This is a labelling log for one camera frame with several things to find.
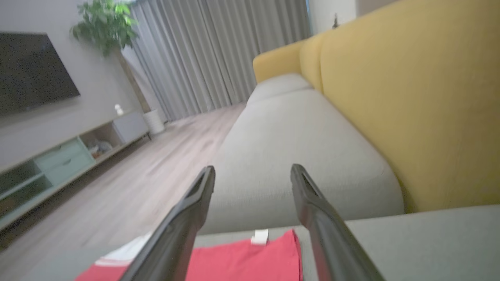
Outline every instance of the sofa armrest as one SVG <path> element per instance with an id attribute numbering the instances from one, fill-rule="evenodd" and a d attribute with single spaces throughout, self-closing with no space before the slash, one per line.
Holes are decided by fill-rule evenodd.
<path id="1" fill-rule="evenodd" d="M 253 59 L 257 83 L 287 73 L 301 73 L 300 50 L 306 40 L 259 54 Z"/>

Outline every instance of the gray wall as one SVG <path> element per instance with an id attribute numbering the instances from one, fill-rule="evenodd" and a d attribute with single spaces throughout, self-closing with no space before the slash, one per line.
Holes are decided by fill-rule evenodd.
<path id="1" fill-rule="evenodd" d="M 0 171 L 116 116 L 115 104 L 139 109 L 127 78 L 114 57 L 70 36 L 83 0 L 0 0 L 0 31 L 47 33 L 79 97 L 31 112 L 0 118 Z"/>
<path id="2" fill-rule="evenodd" d="M 356 0 L 309 0 L 313 34 L 332 29 L 335 14 L 340 25 L 356 19 Z"/>
<path id="3" fill-rule="evenodd" d="M 357 0 L 357 16 L 361 17 L 397 0 Z"/>

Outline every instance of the tv stand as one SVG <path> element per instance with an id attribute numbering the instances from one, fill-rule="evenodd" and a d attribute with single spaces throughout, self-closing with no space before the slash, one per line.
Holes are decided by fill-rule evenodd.
<path id="1" fill-rule="evenodd" d="M 149 137 L 149 129 L 142 114 L 130 112 L 1 171 L 0 232 L 90 169 L 145 136 Z M 96 141 L 104 144 L 104 153 L 89 151 Z"/>

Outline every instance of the sofa seat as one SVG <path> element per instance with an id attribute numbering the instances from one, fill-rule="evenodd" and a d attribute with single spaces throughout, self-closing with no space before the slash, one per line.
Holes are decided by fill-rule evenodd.
<path id="1" fill-rule="evenodd" d="M 387 162 L 323 95 L 303 89 L 243 110 L 214 158 L 215 188 L 200 233 L 298 225 L 294 163 L 345 220 L 404 213 Z"/>
<path id="2" fill-rule="evenodd" d="M 312 89 L 300 74 L 288 73 L 257 84 L 246 102 L 247 105 L 298 90 Z"/>
<path id="3" fill-rule="evenodd" d="M 346 224 L 387 281 L 493 281 L 500 276 L 500 205 L 360 219 Z M 303 226 L 269 230 L 269 239 L 290 228 L 300 241 L 304 280 L 317 281 L 309 232 Z M 198 235 L 194 247 L 249 239 L 253 230 Z M 23 281 L 74 280 L 99 257 L 120 247 L 84 248 L 48 257 Z"/>

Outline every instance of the television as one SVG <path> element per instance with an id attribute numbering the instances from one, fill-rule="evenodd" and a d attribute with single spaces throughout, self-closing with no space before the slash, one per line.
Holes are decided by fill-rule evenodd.
<path id="1" fill-rule="evenodd" d="M 79 95 L 47 34 L 0 32 L 0 115 Z"/>

